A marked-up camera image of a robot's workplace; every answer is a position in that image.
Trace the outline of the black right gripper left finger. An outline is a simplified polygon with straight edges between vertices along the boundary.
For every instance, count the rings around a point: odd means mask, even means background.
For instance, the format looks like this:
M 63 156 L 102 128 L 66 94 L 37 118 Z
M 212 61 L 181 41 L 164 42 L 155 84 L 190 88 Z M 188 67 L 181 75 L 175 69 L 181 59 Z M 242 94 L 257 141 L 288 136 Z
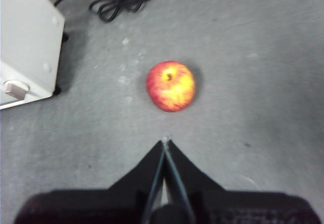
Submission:
M 14 222 L 140 223 L 158 188 L 163 162 L 163 143 L 159 141 L 111 187 L 36 194 L 22 205 Z

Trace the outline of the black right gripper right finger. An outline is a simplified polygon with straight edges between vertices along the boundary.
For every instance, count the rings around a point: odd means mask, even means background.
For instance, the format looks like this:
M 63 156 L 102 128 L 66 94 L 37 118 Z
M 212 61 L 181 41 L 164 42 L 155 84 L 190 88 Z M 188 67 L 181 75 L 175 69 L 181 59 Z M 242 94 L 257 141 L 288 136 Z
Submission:
M 194 223 L 320 223 L 303 198 L 280 192 L 231 191 L 200 171 L 169 140 L 169 172 L 180 191 L 190 221 Z

